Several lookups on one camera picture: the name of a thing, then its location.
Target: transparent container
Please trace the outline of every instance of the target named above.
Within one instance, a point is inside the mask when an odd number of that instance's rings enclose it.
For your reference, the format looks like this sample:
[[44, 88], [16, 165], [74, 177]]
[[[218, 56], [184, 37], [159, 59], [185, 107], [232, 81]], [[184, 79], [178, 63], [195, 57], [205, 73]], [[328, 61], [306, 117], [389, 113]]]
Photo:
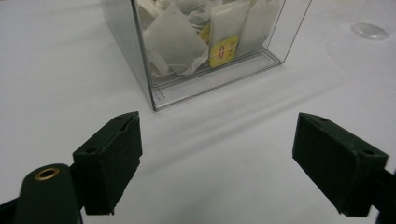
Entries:
[[102, 0], [102, 7], [157, 111], [284, 63], [310, 3]]

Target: white table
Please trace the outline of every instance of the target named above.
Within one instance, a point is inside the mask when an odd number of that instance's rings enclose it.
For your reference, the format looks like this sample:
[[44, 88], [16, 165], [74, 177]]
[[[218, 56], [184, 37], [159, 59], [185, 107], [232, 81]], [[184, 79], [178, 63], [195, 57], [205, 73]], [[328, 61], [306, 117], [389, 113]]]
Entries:
[[98, 0], [0, 1], [0, 203], [35, 168], [72, 164], [106, 122], [138, 110], [141, 165], [116, 215], [85, 223], [374, 223], [374, 208], [339, 216], [291, 158], [301, 111], [396, 168], [396, 35], [353, 35], [341, 2], [313, 1], [281, 67], [154, 113]]

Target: white surface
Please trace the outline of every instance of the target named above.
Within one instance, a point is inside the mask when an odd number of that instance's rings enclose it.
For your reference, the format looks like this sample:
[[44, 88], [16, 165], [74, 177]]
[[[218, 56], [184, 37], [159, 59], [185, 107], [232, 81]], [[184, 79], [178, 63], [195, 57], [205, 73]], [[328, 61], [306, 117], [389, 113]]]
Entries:
[[0, 203], [111, 118], [140, 111], [144, 155], [114, 217], [85, 223], [374, 223], [339, 216], [291, 158], [298, 112], [338, 123], [396, 168], [396, 36], [353, 35], [314, 0], [283, 66], [153, 113], [97, 0], [0, 1]]

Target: screw hole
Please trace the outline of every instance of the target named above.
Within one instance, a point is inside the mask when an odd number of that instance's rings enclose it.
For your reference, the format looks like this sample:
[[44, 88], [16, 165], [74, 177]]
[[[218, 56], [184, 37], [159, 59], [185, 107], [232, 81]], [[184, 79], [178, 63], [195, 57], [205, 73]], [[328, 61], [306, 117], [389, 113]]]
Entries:
[[95, 153], [96, 148], [94, 148], [94, 147], [88, 148], [87, 150], [85, 150], [85, 152], [90, 153], [90, 154]]
[[59, 174], [58, 168], [48, 168], [48, 169], [38, 172], [35, 175], [35, 179], [39, 180], [39, 181], [48, 180], [48, 179], [55, 177], [57, 174]]
[[366, 149], [366, 150], [363, 150], [363, 152], [365, 153], [365, 154], [367, 154], [367, 155], [374, 155], [374, 152], [372, 151], [372, 150], [368, 150], [368, 149]]

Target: yellow sticker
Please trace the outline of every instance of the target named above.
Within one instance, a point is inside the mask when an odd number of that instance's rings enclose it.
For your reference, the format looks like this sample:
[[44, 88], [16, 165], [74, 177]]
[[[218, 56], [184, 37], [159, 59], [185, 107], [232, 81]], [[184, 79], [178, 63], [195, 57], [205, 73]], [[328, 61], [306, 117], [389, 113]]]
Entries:
[[208, 24], [202, 31], [198, 34], [205, 42], [206, 44], [209, 43], [209, 35], [210, 35], [210, 24]]
[[236, 54], [236, 46], [238, 45], [238, 41], [239, 36], [234, 35], [213, 45], [210, 49], [210, 66], [217, 67], [232, 60]]

